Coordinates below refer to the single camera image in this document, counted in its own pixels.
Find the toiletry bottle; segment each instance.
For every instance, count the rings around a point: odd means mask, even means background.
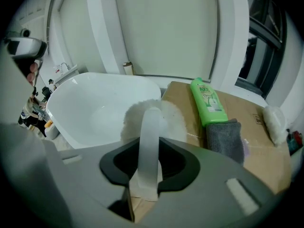
[[[123,67],[126,75],[135,75],[132,62],[123,63]]]
[[[203,127],[207,124],[228,121],[224,108],[219,102],[219,97],[211,86],[205,84],[201,78],[196,78],[191,82],[190,87]]]

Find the gray cloth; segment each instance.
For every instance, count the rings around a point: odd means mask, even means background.
[[[232,119],[224,123],[206,126],[208,149],[244,163],[244,146],[241,139],[241,123]]]

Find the green detergent bottle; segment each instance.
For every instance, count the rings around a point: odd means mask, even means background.
[[[207,124],[228,121],[217,93],[209,85],[205,84],[201,78],[196,78],[191,82],[190,87],[203,127]]]

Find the bottle label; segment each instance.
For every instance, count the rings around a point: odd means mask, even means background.
[[[222,109],[219,106],[218,99],[215,93],[212,93],[208,86],[198,85],[199,91],[203,96],[203,100],[209,112],[221,112]]]

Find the cardboard box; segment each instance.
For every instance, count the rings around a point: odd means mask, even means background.
[[[228,118],[236,118],[242,125],[241,137],[247,142],[250,153],[245,158],[244,167],[274,193],[288,188],[291,181],[288,146],[286,142],[279,147],[273,145],[263,120],[263,108],[233,95],[219,91],[217,94]],[[190,85],[171,82],[162,99],[181,110],[187,128],[187,142],[207,148],[206,131],[202,127]]]

